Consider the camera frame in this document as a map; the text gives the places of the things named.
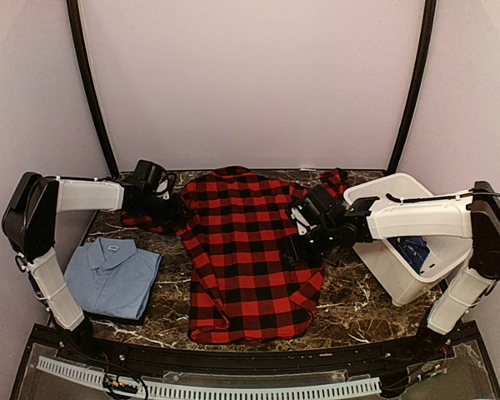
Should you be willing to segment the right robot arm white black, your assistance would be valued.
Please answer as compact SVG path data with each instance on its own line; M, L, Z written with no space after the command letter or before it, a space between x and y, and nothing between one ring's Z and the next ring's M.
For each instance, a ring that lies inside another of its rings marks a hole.
M316 186L286 214L298 230L291 257L353 248L397 306L451 279L408 344L418 362L500 280L500 193L486 181L434 195L400 172L350 187L341 200Z

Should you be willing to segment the red black plaid shirt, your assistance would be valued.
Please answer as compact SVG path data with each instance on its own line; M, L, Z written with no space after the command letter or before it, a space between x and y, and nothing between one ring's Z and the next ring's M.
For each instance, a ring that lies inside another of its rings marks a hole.
M122 223L176 233L192 260L188 337L195 343L263 343L305 334L324 283L322 261L288 261L297 234L287 207L308 190L245 167L214 170L178 194L187 217L169 222L149 208Z

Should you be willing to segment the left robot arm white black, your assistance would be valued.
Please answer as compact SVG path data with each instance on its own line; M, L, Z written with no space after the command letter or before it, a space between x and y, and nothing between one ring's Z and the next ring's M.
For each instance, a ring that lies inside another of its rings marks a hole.
M174 175L155 162L141 160L124 177L43 176L25 172L2 216L2 232L27 273L40 302L54 322L74 332L90 322L73 299L55 251L58 214L77 211L124 211L149 218L148 226L174 228L188 208L173 191Z

